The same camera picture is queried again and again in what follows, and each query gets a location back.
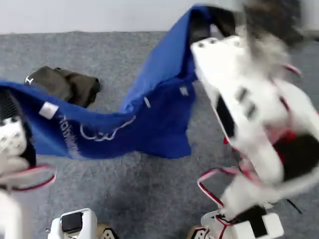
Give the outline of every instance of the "blue cloth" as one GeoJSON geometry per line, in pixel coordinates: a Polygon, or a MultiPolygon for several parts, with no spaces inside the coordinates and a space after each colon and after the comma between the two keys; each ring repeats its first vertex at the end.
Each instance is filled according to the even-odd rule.
{"type": "Polygon", "coordinates": [[[187,30],[194,10],[206,14],[204,6],[194,6],[180,18],[150,53],[116,113],[90,112],[2,79],[0,87],[11,89],[31,125],[37,154],[77,159],[110,158],[134,150],[166,158],[189,155],[186,129],[196,75],[187,30]],[[181,87],[187,89],[186,95],[181,87]],[[39,114],[45,102],[58,106],[51,119],[39,114]]]}

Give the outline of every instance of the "white tag on fabric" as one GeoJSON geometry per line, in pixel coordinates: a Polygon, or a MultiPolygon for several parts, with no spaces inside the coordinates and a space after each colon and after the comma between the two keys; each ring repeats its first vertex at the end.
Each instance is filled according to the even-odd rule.
{"type": "Polygon", "coordinates": [[[53,116],[57,112],[58,108],[59,108],[59,106],[56,106],[50,102],[45,102],[39,111],[39,115],[50,120],[53,118],[53,116]]]}

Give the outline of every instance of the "black plastic part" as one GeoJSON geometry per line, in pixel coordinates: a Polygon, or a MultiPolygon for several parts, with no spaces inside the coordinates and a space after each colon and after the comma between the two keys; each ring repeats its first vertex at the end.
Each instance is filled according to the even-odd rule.
{"type": "Polygon", "coordinates": [[[82,216],[81,212],[63,216],[61,218],[62,231],[68,234],[81,231],[83,227],[82,216]]]}
{"type": "Polygon", "coordinates": [[[266,215],[266,210],[255,206],[241,213],[235,218],[236,224],[249,221],[254,232],[255,238],[267,235],[267,229],[262,216],[266,215]]]}
{"type": "Polygon", "coordinates": [[[116,235],[115,231],[114,231],[112,228],[105,228],[104,231],[103,231],[103,233],[104,233],[106,230],[111,231],[115,239],[119,239],[118,235],[116,235]]]}
{"type": "Polygon", "coordinates": [[[311,173],[319,165],[319,142],[310,134],[297,135],[288,141],[282,138],[274,149],[284,161],[284,181],[311,173]]]}
{"type": "Polygon", "coordinates": [[[188,29],[189,45],[211,37],[210,26],[215,24],[224,37],[235,35],[235,14],[219,7],[206,6],[210,19],[199,10],[194,10],[190,16],[188,29]]]}
{"type": "Polygon", "coordinates": [[[216,112],[229,138],[235,134],[235,122],[221,95],[218,97],[216,112]]]}

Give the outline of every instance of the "white plastic part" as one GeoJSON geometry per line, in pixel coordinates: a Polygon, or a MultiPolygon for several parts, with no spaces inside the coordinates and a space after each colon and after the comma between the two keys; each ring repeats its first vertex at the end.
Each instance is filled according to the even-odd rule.
{"type": "Polygon", "coordinates": [[[112,230],[110,230],[110,229],[105,229],[105,230],[103,231],[103,234],[102,234],[102,236],[101,236],[101,239],[116,239],[116,238],[115,238],[115,236],[114,236],[112,230]]]}
{"type": "Polygon", "coordinates": [[[319,182],[319,167],[283,183],[283,165],[272,147],[287,129],[297,134],[309,133],[319,141],[319,115],[309,97],[285,81],[284,72],[273,76],[271,82],[261,68],[254,67],[245,41],[238,36],[220,41],[208,38],[192,44],[191,50],[196,74],[226,138],[245,155],[263,182],[256,184],[242,175],[236,176],[221,197],[225,205],[223,214],[234,218],[253,205],[275,203],[313,188],[319,182]],[[248,94],[245,100],[239,101],[238,95],[243,88],[248,94]],[[279,96],[287,102],[289,114],[279,96]],[[217,110],[221,98],[234,121],[231,136],[226,133],[217,110]],[[249,119],[246,113],[251,105],[256,110],[249,119]]]}
{"type": "Polygon", "coordinates": [[[0,233],[4,239],[31,239],[29,213],[8,192],[0,190],[0,233]]]}
{"type": "Polygon", "coordinates": [[[0,155],[7,156],[21,155],[26,149],[26,138],[20,117],[7,118],[0,126],[0,155]]]}
{"type": "Polygon", "coordinates": [[[277,87],[258,67],[251,67],[249,51],[238,36],[218,41],[208,38],[192,44],[196,74],[202,82],[211,105],[229,143],[245,154],[265,183],[280,182],[283,167],[269,142],[264,125],[284,128],[288,113],[281,103],[277,87]],[[241,91],[247,99],[239,102],[241,91]],[[234,135],[228,135],[217,111],[221,97],[234,121],[234,135]],[[256,107],[253,119],[247,117],[251,106],[256,107]]]}
{"type": "Polygon", "coordinates": [[[96,230],[97,230],[97,218],[95,213],[89,209],[80,209],[76,210],[73,212],[65,213],[62,214],[61,217],[55,218],[52,221],[51,224],[51,230],[48,235],[48,239],[70,239],[70,238],[75,238],[75,239],[96,239],[96,230]],[[66,234],[62,231],[62,226],[61,226],[61,218],[65,215],[73,214],[73,213],[78,213],[81,212],[83,213],[82,216],[82,222],[83,222],[83,227],[82,230],[73,233],[73,234],[66,234]]]}
{"type": "MultiPolygon", "coordinates": [[[[218,214],[218,211],[205,214],[201,219],[201,224],[204,228],[209,229],[207,234],[212,239],[219,239],[223,225],[216,221],[213,216],[218,214]]],[[[267,231],[267,235],[256,238],[249,221],[228,226],[223,234],[223,239],[276,239],[284,235],[284,229],[280,222],[279,216],[276,213],[269,213],[262,216],[264,226],[267,231]]],[[[206,230],[202,230],[198,233],[198,239],[204,239],[203,234],[206,230]]]]}
{"type": "MultiPolygon", "coordinates": [[[[259,239],[274,239],[284,235],[284,229],[281,225],[279,216],[276,213],[271,213],[262,216],[264,225],[267,230],[267,235],[258,237],[259,239]]],[[[250,222],[243,222],[230,227],[234,239],[255,239],[253,229],[250,222]]]]}

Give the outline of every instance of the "gray carpet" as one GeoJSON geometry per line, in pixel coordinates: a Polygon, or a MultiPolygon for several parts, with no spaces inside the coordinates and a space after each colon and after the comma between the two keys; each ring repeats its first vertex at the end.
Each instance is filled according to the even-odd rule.
{"type": "MultiPolygon", "coordinates": [[[[115,111],[139,68],[163,33],[61,33],[0,36],[0,75],[23,82],[37,68],[48,65],[95,76],[103,91],[91,110],[115,111]]],[[[305,74],[301,86],[319,108],[319,45],[309,44],[295,57],[305,74]]],[[[98,220],[110,223],[123,239],[184,239],[188,230],[215,205],[197,187],[198,176],[209,167],[232,165],[222,143],[207,96],[195,83],[197,102],[189,123],[192,155],[167,160],[131,153],[112,160],[77,161],[39,156],[58,167],[56,183],[32,193],[21,193],[32,210],[34,238],[45,239],[46,227],[62,213],[91,208],[98,220]]],[[[220,194],[229,179],[209,180],[220,194]]],[[[286,235],[307,239],[318,236],[318,190],[276,206],[286,235]]]]}

